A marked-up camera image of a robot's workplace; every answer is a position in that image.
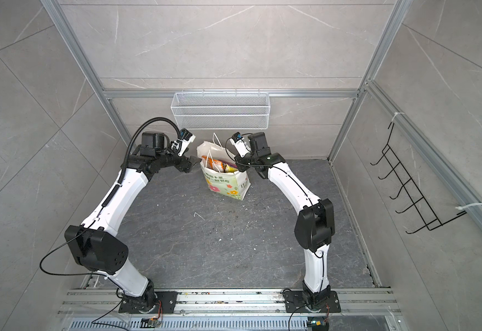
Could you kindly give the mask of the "yellow snack packet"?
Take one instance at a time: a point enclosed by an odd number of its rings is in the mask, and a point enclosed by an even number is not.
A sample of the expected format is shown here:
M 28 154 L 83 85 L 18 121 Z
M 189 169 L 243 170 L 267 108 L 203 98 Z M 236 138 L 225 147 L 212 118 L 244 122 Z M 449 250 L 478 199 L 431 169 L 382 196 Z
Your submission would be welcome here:
M 238 171 L 238 169 L 234 165 L 231 165 L 227 162 L 223 163 L 223 168 L 224 168 L 224 172 L 227 172 L 227 173 L 233 173 Z

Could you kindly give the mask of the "orange Fox's fruits candy bag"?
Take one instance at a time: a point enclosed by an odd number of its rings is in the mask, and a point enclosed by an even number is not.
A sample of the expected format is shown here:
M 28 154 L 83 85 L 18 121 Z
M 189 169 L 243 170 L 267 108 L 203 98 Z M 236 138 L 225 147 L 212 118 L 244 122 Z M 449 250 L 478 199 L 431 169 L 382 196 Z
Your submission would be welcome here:
M 210 170 L 214 170 L 216 172 L 226 172 L 228 168 L 228 164 L 224 163 L 223 161 L 213 159 L 212 157 L 202 157 L 204 166 Z

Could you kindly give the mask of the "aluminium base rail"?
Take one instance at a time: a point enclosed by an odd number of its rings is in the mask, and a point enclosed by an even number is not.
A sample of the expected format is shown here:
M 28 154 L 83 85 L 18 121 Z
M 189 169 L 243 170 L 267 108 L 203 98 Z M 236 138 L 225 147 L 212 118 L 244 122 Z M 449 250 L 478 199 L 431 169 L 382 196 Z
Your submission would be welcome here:
M 393 291 L 338 288 L 318 308 L 299 289 L 160 290 L 149 313 L 114 290 L 70 290 L 54 330 L 407 330 Z

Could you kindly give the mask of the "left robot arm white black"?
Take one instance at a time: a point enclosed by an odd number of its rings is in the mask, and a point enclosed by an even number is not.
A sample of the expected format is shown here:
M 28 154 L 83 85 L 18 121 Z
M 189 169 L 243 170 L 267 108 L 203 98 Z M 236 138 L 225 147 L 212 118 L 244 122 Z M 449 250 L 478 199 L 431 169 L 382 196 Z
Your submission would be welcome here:
M 107 277 L 122 291 L 123 310 L 149 313 L 157 306 L 153 282 L 129 260 L 129 248 L 117 238 L 119 227 L 140 191 L 162 168 L 191 172 L 196 157 L 185 155 L 194 135 L 181 129 L 165 144 L 166 135 L 145 132 L 141 144 L 125 156 L 119 177 L 100 205 L 79 226 L 69 226 L 65 240 L 76 264 Z

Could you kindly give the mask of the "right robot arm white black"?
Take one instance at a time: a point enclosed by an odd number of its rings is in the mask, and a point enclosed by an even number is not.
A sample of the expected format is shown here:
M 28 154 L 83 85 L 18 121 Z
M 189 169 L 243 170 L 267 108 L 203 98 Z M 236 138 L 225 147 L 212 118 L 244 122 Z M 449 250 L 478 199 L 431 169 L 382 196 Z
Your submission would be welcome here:
M 293 173 L 285 158 L 271 152 L 263 132 L 250 135 L 237 132 L 230 142 L 238 152 L 234 157 L 238 170 L 254 169 L 261 178 L 279 188 L 296 211 L 294 235 L 304 250 L 306 267 L 302 301 L 309 310 L 319 309 L 331 295 L 327 255 L 335 234 L 333 203 L 312 193 Z

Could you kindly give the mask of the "floral white paper bag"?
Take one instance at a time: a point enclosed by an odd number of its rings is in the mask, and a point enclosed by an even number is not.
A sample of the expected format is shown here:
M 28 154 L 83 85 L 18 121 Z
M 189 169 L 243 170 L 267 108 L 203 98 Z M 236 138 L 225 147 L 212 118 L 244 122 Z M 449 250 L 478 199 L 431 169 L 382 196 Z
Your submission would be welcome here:
M 233 153 L 223 146 L 215 133 L 213 133 L 211 142 L 204 141 L 197 147 L 197 156 L 201 159 L 200 167 L 211 191 L 236 200 L 244 199 L 251 186 L 246 172 L 239 170 L 233 173 L 216 172 L 204 166 L 203 156 L 212 157 L 237 167 L 233 160 Z

